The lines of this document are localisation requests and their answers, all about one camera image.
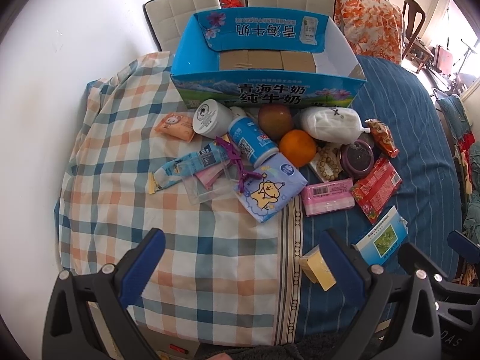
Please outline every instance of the purple container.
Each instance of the purple container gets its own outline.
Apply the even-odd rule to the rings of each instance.
[[[374,167],[374,153],[361,139],[343,145],[338,156],[343,170],[353,179],[363,179]]]

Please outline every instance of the pink soap box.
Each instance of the pink soap box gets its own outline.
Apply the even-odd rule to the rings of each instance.
[[[301,192],[306,215],[352,208],[355,205],[355,199],[350,192],[352,187],[351,178],[306,186]]]

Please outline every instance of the apple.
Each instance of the apple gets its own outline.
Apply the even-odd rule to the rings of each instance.
[[[285,105],[265,104],[258,112],[258,125],[271,140],[279,140],[293,129],[292,115]]]

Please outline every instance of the barcode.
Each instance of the barcode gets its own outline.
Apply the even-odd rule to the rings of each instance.
[[[328,187],[317,187],[313,189],[314,196],[325,195],[326,193],[328,193]]]
[[[397,172],[395,172],[395,174],[392,177],[392,184],[395,186],[398,184],[399,181],[400,181],[400,176],[398,175]]]
[[[238,142],[238,148],[240,151],[250,159],[250,156],[254,153],[254,148],[250,146],[245,138],[241,138],[240,142]]]

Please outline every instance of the pink package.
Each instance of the pink package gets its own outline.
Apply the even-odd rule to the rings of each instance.
[[[195,173],[195,176],[200,180],[203,186],[207,190],[211,190],[215,181],[222,175],[224,172],[224,164],[217,163],[215,165],[209,166],[208,168],[202,169],[200,172]]]
[[[351,178],[306,186],[301,192],[306,215],[352,208],[355,205],[355,199],[350,192],[352,187]]]

